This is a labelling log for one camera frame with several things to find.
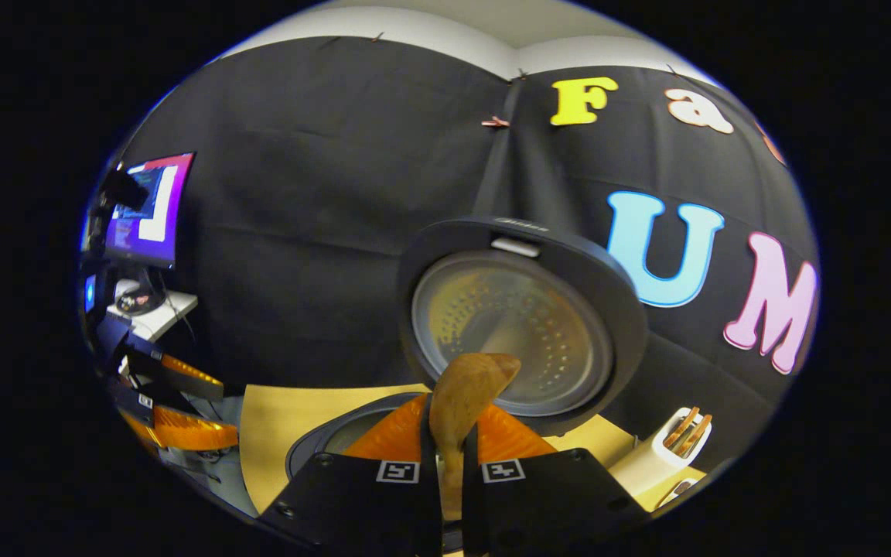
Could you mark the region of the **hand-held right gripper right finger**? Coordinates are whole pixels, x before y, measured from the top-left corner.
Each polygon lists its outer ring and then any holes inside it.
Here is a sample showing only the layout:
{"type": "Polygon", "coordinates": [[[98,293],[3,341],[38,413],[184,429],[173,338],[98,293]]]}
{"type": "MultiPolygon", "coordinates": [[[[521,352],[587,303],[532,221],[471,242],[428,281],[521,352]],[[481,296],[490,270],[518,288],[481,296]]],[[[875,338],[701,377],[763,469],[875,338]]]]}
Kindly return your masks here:
{"type": "Polygon", "coordinates": [[[468,556],[596,556],[647,511],[586,449],[556,450],[491,405],[466,440],[468,556]]]}

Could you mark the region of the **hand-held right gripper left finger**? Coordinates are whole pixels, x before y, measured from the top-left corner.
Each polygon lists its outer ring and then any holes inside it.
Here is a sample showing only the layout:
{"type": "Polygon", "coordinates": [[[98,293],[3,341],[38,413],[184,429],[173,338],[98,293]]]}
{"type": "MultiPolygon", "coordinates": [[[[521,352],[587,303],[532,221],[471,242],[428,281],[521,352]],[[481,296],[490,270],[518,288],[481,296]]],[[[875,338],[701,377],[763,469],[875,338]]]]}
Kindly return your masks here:
{"type": "Polygon", "coordinates": [[[259,528],[312,556],[441,556],[442,512],[424,396],[386,396],[316,431],[349,425],[392,402],[417,403],[418,425],[404,437],[416,455],[365,459],[347,450],[325,452],[322,442],[312,453],[297,450],[301,466],[268,504],[259,528]]]}

